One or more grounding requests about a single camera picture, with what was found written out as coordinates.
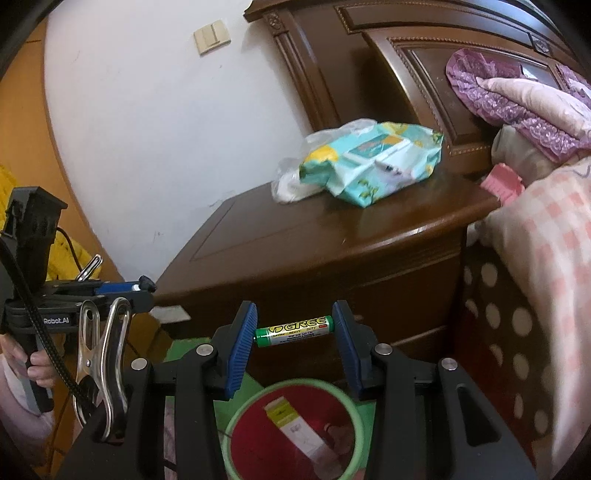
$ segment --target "white wall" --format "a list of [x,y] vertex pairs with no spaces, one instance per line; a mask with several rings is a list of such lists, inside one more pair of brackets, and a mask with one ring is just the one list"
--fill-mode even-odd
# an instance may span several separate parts
[[[270,181],[309,123],[250,0],[64,0],[46,95],[93,230],[127,279],[156,279],[223,200]],[[232,42],[200,57],[198,28]]]

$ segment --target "pink checkered blanket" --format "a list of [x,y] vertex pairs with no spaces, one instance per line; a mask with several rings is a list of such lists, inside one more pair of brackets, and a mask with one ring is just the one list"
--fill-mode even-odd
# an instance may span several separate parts
[[591,424],[591,157],[534,182],[482,227],[550,343],[556,473]]

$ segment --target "finger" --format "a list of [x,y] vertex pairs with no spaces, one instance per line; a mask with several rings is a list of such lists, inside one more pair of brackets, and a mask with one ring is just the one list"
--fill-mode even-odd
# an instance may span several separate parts
[[57,377],[56,371],[53,367],[29,367],[27,369],[27,376],[30,380],[49,380]]
[[47,355],[47,352],[45,350],[41,350],[31,354],[31,364],[40,366],[51,365],[51,360],[49,355]]
[[25,350],[23,350],[22,346],[20,346],[10,335],[0,335],[0,345],[2,346],[3,352],[12,355],[21,362],[27,361],[28,356],[25,353]]
[[47,380],[37,380],[37,385],[43,388],[53,388],[56,386],[56,379],[49,378]]

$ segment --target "wet wipes package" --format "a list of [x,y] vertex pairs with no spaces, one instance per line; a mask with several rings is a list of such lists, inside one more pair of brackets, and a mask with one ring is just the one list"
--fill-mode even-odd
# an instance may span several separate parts
[[428,178],[442,143],[443,134],[421,125],[374,124],[313,150],[300,164],[300,181],[367,207]]

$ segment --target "human hand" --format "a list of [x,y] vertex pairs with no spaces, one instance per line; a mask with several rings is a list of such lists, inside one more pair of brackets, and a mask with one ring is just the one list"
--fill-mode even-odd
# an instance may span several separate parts
[[19,378],[28,378],[43,388],[53,388],[57,381],[57,372],[45,350],[31,354],[31,366],[25,363],[27,354],[22,346],[9,334],[0,335],[0,348],[8,365]]

